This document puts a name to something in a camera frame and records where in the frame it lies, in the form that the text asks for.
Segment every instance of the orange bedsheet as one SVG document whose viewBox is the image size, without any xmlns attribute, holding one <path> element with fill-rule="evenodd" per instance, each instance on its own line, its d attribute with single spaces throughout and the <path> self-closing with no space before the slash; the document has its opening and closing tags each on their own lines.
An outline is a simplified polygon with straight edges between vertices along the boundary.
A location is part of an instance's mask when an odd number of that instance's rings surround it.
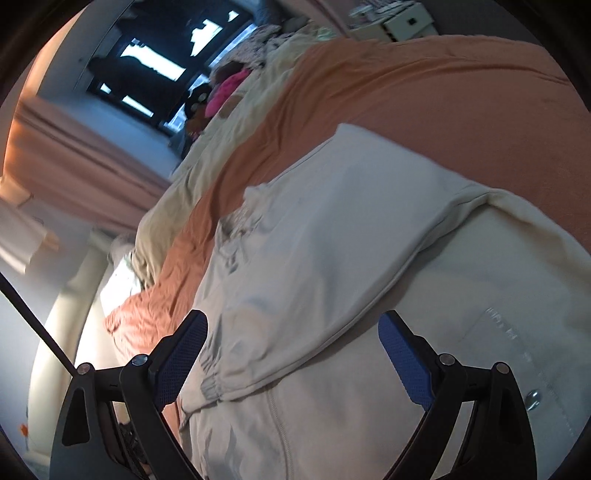
<svg viewBox="0 0 591 480">
<path fill-rule="evenodd" d="M 122 356 L 150 352 L 183 320 L 217 222 L 241 205 L 245 188 L 279 175 L 339 123 L 526 198 L 591 250 L 591 114 L 542 48 L 487 37 L 333 40 L 302 57 L 265 121 L 228 159 L 155 286 L 106 318 Z"/>
</svg>

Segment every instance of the clothing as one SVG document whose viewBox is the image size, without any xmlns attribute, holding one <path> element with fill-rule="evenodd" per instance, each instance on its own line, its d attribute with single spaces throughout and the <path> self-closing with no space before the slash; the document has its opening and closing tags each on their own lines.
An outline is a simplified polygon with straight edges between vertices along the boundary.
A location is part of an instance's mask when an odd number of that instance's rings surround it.
<svg viewBox="0 0 591 480">
<path fill-rule="evenodd" d="M 244 69 L 224 80 L 207 103 L 205 118 L 213 117 L 250 74 L 250 70 Z"/>
<path fill-rule="evenodd" d="M 437 352 L 543 391 L 547 478 L 591 413 L 590 292 L 587 252 L 531 204 L 341 125 L 217 227 L 183 447 L 211 480 L 383 478 L 423 414 L 377 337 L 396 308 Z"/>
</svg>

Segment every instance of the white bed frame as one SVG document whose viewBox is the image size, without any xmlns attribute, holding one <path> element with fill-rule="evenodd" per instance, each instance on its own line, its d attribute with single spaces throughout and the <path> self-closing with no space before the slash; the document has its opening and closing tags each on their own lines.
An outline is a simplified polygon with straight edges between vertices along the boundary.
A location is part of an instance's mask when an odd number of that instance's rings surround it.
<svg viewBox="0 0 591 480">
<path fill-rule="evenodd" d="M 98 292 L 113 273 L 108 259 L 111 239 L 104 233 L 90 234 L 88 250 L 76 275 L 60 292 L 45 328 L 66 355 L 78 366 L 90 362 L 95 368 L 117 366 L 112 338 L 102 326 Z M 70 375 L 40 342 L 33 363 L 28 399 L 28 451 L 25 461 L 48 467 L 61 405 Z"/>
</svg>

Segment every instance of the pillow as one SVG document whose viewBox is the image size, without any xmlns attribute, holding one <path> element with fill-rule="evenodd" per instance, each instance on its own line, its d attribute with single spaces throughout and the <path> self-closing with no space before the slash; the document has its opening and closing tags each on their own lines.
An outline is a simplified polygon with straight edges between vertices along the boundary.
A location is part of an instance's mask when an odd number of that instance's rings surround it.
<svg viewBox="0 0 591 480">
<path fill-rule="evenodd" d="M 205 109 L 205 118 L 213 117 L 218 110 L 222 107 L 226 100 L 230 98 L 230 95 L 240 86 L 244 80 L 251 74 L 250 70 L 244 69 L 241 72 L 231 75 L 216 89 L 213 97 L 207 103 Z"/>
</svg>

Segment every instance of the white wall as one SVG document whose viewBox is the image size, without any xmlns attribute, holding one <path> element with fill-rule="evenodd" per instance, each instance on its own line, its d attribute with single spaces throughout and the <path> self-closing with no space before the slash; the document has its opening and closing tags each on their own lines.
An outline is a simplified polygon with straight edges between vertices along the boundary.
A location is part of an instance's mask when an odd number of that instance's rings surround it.
<svg viewBox="0 0 591 480">
<path fill-rule="evenodd" d="M 52 102 L 161 177 L 168 178 L 180 163 L 180 159 L 168 148 L 169 138 L 166 135 L 93 95 L 71 94 Z"/>
<path fill-rule="evenodd" d="M 75 89 L 84 91 L 92 78 L 86 65 L 96 54 L 106 54 L 119 38 L 109 32 L 131 0 L 95 0 L 72 25 L 49 65 L 38 94 L 51 100 Z"/>
<path fill-rule="evenodd" d="M 20 275 L 0 260 L 0 271 L 17 289 L 33 313 L 42 321 L 60 290 L 80 267 L 87 250 L 90 225 L 45 205 L 30 200 L 22 209 L 39 218 L 60 239 L 59 252 L 42 248 Z M 0 294 L 0 424 L 19 453 L 25 440 L 19 425 L 27 423 L 27 401 L 38 337 Z"/>
</svg>

